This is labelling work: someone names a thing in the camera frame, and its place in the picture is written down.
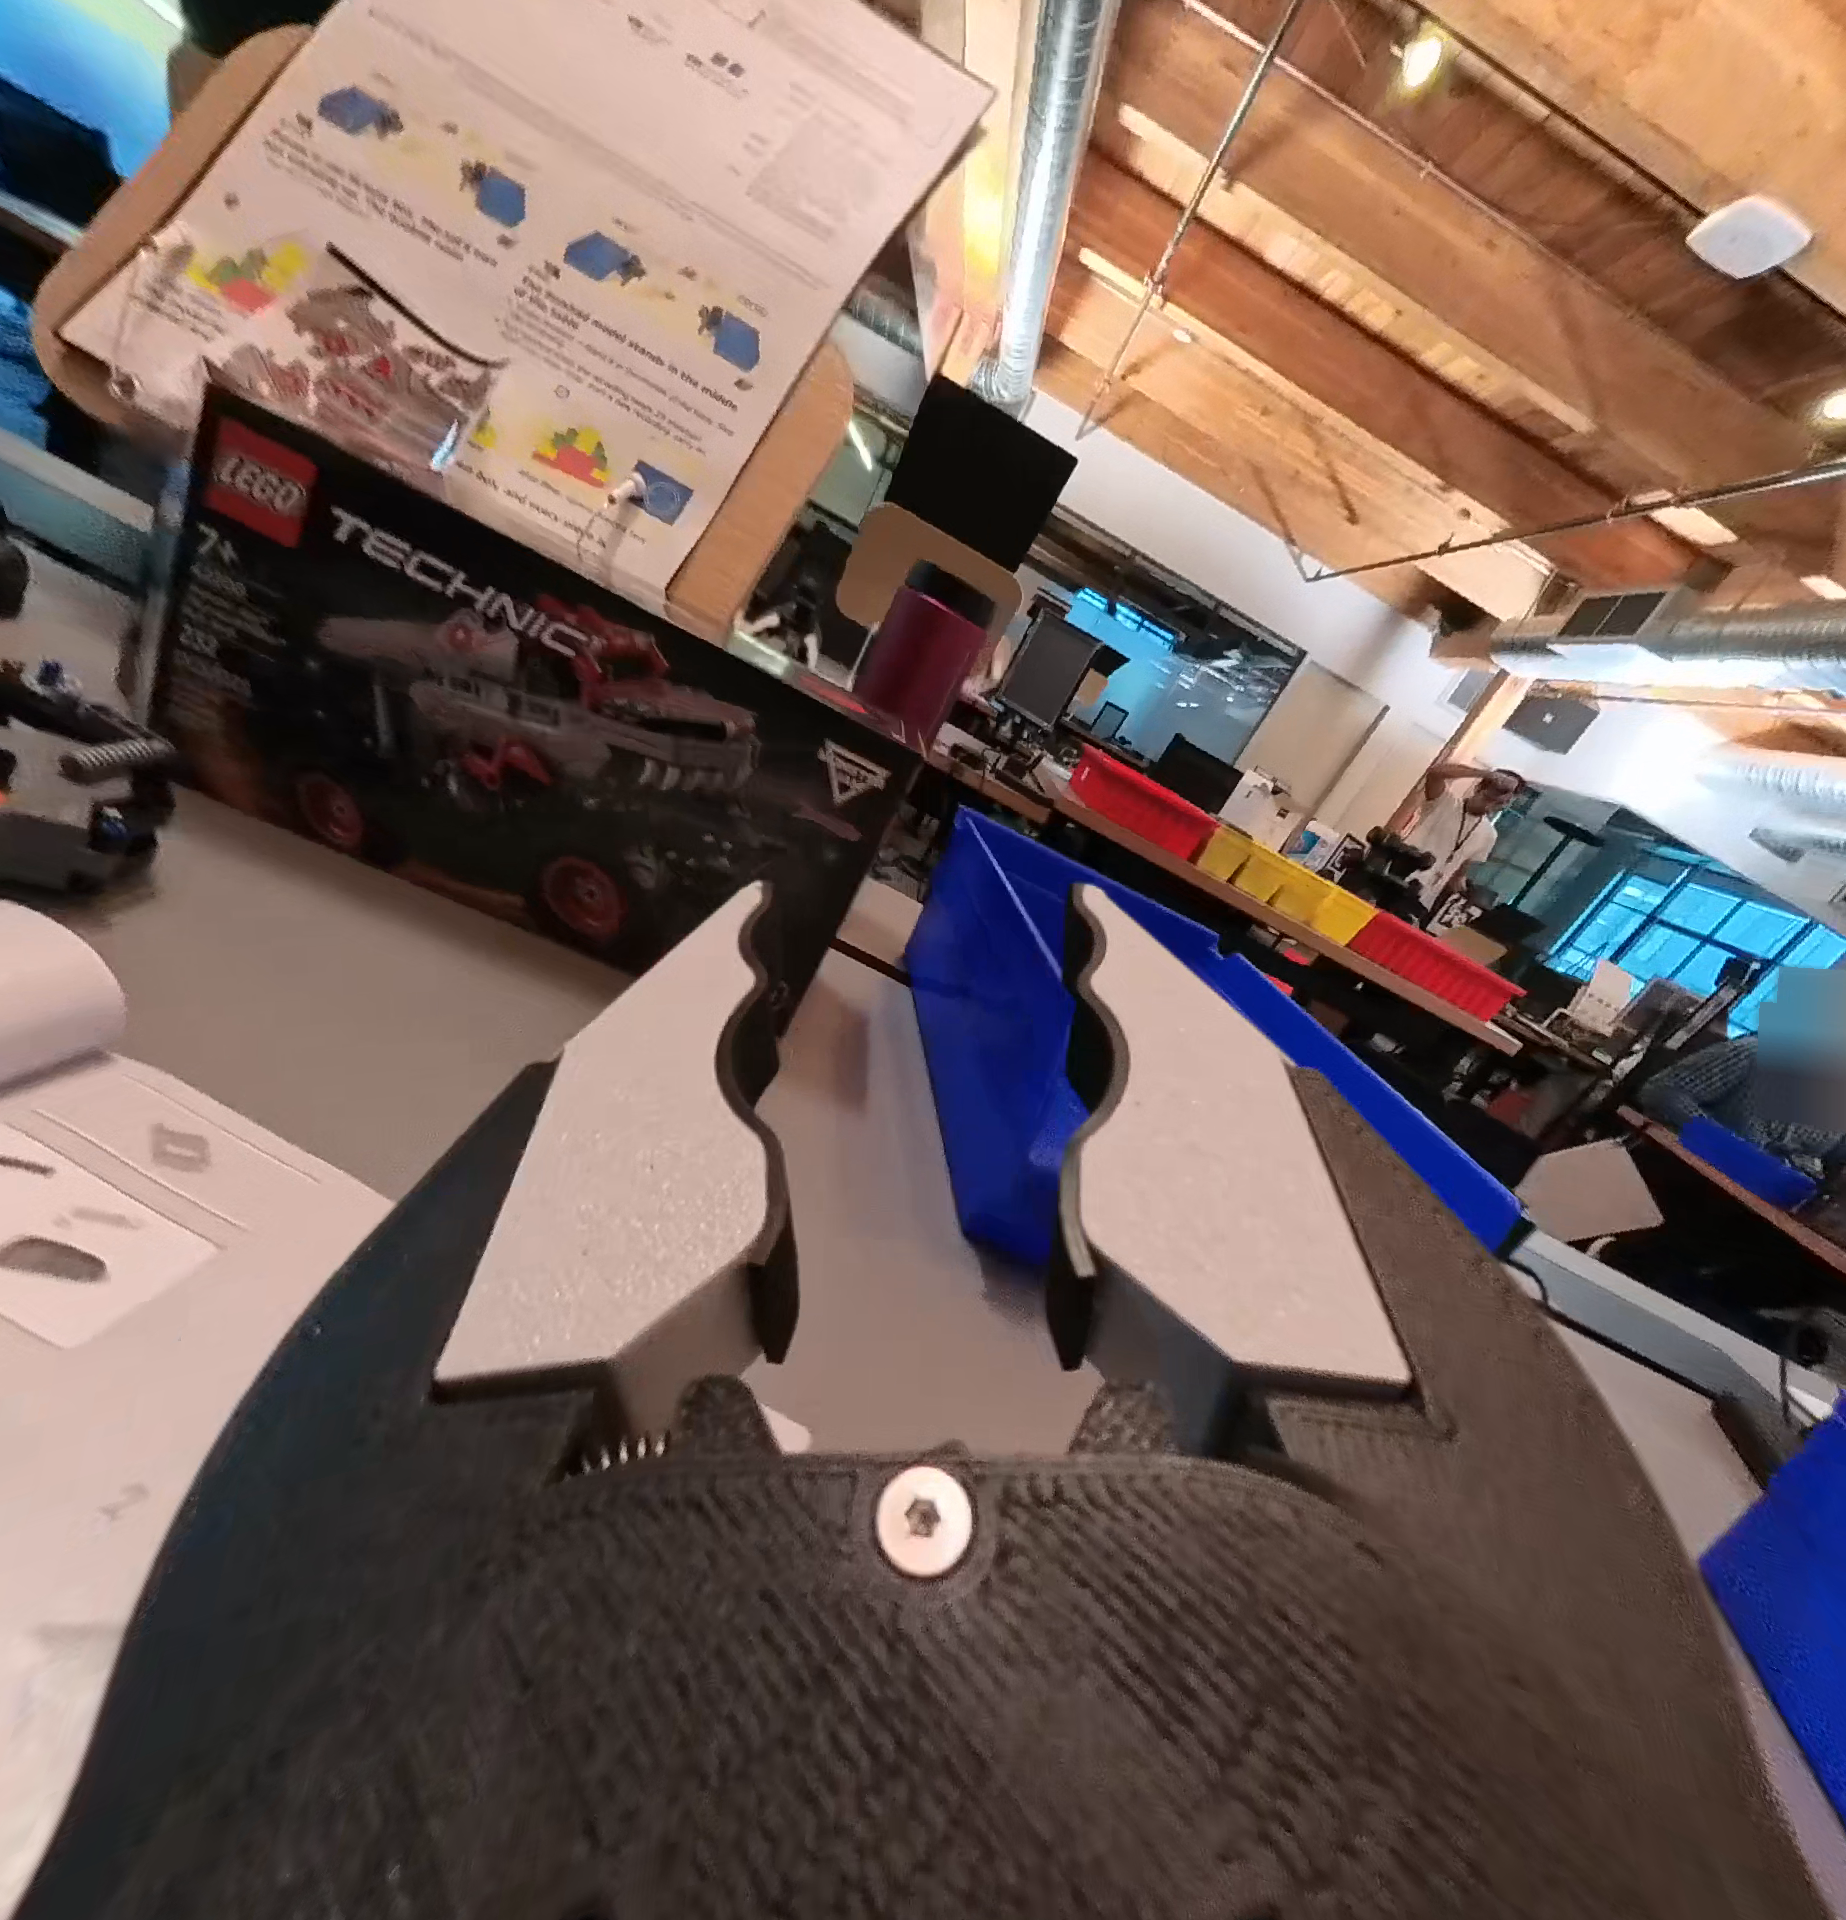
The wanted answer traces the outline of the black toy set box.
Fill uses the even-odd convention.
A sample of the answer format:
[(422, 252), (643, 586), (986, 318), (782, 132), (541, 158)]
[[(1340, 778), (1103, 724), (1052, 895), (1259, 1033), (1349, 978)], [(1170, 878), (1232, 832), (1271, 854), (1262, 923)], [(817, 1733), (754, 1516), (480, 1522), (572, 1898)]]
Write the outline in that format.
[(148, 718), (219, 804), (641, 974), (753, 883), (792, 1021), (914, 734), (216, 388)]

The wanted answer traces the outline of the white ceiling device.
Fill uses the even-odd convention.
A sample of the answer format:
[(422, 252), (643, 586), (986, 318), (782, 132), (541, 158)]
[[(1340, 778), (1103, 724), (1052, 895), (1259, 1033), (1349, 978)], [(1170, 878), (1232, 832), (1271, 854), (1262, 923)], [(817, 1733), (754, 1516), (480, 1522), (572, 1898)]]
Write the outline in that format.
[(1741, 195), (1690, 226), (1686, 246), (1706, 267), (1750, 281), (1783, 269), (1811, 238), (1811, 226), (1780, 199)]

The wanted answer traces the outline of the maroon tumbler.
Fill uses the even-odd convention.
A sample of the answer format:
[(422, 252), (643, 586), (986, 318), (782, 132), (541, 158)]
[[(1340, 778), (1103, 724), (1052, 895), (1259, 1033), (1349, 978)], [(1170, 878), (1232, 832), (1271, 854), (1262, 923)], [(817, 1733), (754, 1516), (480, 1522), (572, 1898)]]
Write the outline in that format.
[(930, 745), (976, 669), (997, 603), (939, 564), (911, 564), (864, 645), (852, 693), (864, 709)]

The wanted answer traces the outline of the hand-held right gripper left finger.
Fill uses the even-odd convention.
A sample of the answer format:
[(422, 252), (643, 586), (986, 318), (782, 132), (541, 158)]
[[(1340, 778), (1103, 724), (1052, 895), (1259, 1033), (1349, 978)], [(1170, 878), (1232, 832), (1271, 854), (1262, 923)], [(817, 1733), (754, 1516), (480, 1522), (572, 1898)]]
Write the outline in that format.
[(691, 1391), (798, 1327), (765, 880), (564, 1044), (431, 1392), (580, 1395), (592, 1432), (675, 1432)]

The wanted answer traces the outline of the toy building instruction booklet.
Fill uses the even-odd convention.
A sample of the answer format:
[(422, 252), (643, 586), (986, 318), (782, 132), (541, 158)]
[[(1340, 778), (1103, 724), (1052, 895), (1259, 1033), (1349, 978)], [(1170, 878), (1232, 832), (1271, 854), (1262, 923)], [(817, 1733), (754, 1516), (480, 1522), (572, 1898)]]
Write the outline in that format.
[(0, 1816), (52, 1821), (227, 1419), (389, 1200), (125, 1057), (118, 976), (0, 899)]

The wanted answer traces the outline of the grey tilted board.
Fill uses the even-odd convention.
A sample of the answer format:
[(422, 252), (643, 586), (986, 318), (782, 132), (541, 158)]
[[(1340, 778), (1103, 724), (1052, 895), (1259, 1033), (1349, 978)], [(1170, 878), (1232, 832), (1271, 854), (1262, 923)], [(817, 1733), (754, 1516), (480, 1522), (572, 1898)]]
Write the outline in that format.
[(1539, 1155), (1513, 1194), (1533, 1228), (1566, 1244), (1663, 1225), (1663, 1213), (1624, 1140)]

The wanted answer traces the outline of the plain cardboard stand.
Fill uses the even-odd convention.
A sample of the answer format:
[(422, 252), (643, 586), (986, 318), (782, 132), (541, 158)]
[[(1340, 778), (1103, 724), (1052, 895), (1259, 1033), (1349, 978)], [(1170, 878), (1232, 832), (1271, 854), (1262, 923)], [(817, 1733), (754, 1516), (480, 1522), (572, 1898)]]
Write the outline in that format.
[(930, 564), (990, 602), (990, 623), (1002, 625), (1023, 603), (1017, 574), (936, 523), (895, 504), (873, 508), (858, 528), (849, 561), (834, 588), (842, 617), (870, 627), (905, 586), (917, 564)]

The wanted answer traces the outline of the clear bag of toy parts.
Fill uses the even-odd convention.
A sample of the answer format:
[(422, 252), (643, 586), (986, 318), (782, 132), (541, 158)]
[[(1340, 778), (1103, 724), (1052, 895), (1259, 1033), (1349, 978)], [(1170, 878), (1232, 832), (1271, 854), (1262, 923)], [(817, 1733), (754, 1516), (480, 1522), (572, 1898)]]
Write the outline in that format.
[(208, 357), (208, 382), (411, 482), (439, 482), (509, 366), (454, 344), (337, 251)]

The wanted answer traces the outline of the blue plastic bin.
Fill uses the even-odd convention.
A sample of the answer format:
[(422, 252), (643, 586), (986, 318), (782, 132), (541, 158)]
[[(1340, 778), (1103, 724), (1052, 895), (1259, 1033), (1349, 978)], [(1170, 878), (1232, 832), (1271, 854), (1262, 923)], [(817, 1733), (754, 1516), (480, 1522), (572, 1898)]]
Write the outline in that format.
[(1015, 828), (959, 809), (907, 947), (938, 1125), (966, 1236), (1011, 1260), (1051, 1255), (1063, 1152), (1086, 1123), (1068, 1073), (1073, 887), (1103, 885), (1177, 961), (1298, 1066), (1318, 1072), (1497, 1253), (1530, 1229), (1519, 1196), (1362, 1062), (1247, 958), (1157, 899)]
[(1777, 1213), (1796, 1213), (1821, 1189), (1819, 1177), (1708, 1117), (1687, 1121), (1678, 1146)]
[(1700, 1570), (1846, 1827), (1846, 1395)]

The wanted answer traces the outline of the grey desk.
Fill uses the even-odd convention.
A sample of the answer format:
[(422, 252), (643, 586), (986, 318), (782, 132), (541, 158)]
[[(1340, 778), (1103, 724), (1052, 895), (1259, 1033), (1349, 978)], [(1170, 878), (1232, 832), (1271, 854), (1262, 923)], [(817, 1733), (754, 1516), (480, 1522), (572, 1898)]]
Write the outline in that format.
[[(907, 899), (863, 887), (763, 1113), (792, 1177), (803, 1311), (761, 1402), (826, 1449), (1056, 1452), (1039, 1290), (959, 1231), (909, 988)], [(64, 910), (121, 976), (125, 1052), (402, 1197), (485, 1103), (620, 993), (620, 974), (198, 795), (148, 885)]]

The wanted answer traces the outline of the red plastic bin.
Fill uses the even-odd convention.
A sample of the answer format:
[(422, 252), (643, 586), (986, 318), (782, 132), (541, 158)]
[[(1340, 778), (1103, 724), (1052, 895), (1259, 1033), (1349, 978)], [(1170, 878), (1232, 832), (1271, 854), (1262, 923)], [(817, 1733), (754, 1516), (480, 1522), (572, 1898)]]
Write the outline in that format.
[(1197, 861), (1221, 825), (1197, 804), (1097, 747), (1080, 750), (1073, 767), (1071, 797), (1088, 811), (1184, 861)]
[(1497, 1019), (1525, 988), (1466, 958), (1458, 947), (1395, 915), (1377, 910), (1347, 947), (1475, 1019)]

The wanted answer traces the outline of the silver ventilation duct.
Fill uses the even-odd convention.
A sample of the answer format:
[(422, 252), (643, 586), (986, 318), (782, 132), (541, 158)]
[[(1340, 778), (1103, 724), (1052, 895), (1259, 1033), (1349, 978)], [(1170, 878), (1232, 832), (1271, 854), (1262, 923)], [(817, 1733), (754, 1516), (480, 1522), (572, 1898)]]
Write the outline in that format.
[(1117, 2), (1018, 7), (1018, 23), (1029, 38), (1013, 72), (994, 323), (974, 372), (976, 391), (1015, 417), (1032, 405), (1065, 226), (1120, 12)]
[(1572, 660), (1582, 648), (1634, 646), (1651, 660), (1774, 662), (1803, 688), (1846, 685), (1846, 599), (1704, 606), (1683, 588), (1582, 594), (1552, 615), (1502, 623), (1490, 653)]

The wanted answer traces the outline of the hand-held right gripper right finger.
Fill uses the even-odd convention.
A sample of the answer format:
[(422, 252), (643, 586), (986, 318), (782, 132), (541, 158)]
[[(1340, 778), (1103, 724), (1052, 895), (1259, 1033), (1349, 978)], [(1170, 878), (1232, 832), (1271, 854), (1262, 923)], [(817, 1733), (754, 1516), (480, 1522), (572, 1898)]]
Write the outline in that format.
[(1103, 885), (1065, 906), (1065, 1082), (1047, 1266), (1060, 1365), (1154, 1387), (1186, 1451), (1275, 1397), (1407, 1406), (1415, 1374), (1298, 1072)]

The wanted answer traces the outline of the black square panel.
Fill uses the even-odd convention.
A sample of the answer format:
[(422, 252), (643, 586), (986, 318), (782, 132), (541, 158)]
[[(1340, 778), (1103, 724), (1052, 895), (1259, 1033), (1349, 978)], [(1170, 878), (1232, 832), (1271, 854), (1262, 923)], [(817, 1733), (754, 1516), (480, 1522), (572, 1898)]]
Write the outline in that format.
[(1028, 564), (1077, 465), (1065, 445), (936, 375), (911, 417), (885, 502), (1017, 569)]

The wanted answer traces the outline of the grey toy chassis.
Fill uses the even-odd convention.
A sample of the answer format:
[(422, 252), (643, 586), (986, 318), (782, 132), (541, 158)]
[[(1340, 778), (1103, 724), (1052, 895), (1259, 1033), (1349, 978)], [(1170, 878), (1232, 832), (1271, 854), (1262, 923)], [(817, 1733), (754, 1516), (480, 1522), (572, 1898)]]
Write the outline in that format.
[[(8, 732), (63, 745), (68, 802), (19, 793)], [(0, 660), (0, 899), (93, 899), (153, 866), (173, 811), (181, 751), (121, 707), (89, 696), (59, 660)]]

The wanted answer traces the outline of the computer monitor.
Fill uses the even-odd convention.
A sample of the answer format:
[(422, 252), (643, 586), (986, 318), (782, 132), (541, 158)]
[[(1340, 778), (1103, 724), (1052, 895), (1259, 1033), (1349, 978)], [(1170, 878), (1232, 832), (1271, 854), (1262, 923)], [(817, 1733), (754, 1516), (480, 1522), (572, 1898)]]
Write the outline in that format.
[(997, 685), (997, 704), (1034, 728), (1058, 727), (1088, 677), (1097, 646), (1093, 633), (1048, 606), (1039, 609)]

